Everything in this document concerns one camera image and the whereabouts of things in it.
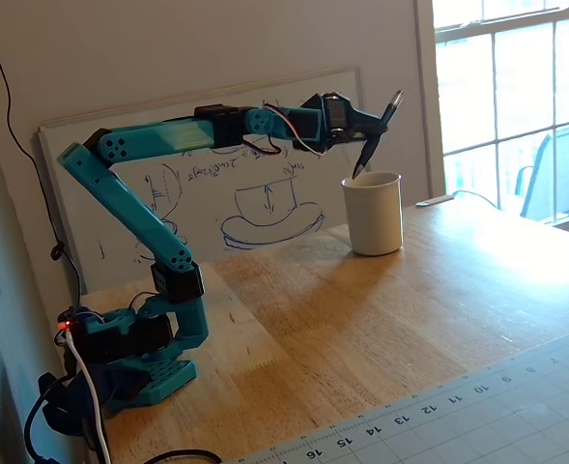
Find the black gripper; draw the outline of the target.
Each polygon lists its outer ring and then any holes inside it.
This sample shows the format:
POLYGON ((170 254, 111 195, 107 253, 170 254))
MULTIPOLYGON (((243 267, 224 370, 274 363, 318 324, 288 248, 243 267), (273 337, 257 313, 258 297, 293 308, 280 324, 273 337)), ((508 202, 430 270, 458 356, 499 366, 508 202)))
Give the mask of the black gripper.
POLYGON ((387 131, 387 123, 380 117, 355 108, 351 110, 350 100, 338 93, 315 94, 300 107, 318 110, 320 113, 321 122, 316 145, 343 145, 380 140, 387 131))

